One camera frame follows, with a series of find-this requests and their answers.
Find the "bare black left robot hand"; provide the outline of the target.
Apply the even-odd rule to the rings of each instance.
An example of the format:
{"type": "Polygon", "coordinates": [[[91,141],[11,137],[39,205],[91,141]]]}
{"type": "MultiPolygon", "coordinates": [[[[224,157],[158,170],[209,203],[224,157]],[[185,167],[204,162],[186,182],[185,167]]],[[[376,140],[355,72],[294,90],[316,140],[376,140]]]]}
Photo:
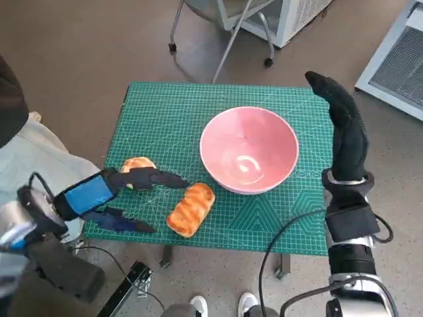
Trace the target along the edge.
{"type": "Polygon", "coordinates": [[[123,216],[120,209],[105,207],[98,210],[115,199],[128,184],[135,190],[152,190],[155,185],[187,188],[189,182],[179,175],[153,167],[133,168],[127,173],[106,168],[60,192],[53,205],[65,221],[82,218],[114,232],[155,233],[154,227],[145,221],[123,216]]]}

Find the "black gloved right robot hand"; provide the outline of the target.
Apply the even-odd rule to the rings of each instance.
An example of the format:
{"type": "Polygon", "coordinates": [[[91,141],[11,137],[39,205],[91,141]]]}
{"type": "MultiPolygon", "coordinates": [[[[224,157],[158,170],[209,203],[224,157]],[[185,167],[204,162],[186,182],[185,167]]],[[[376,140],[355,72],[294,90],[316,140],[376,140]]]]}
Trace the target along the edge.
{"type": "Polygon", "coordinates": [[[368,138],[361,114],[350,93],[334,79],[314,71],[305,73],[313,93],[329,104],[332,124],[332,175],[339,182],[360,181],[367,175],[364,163],[368,138]]]}

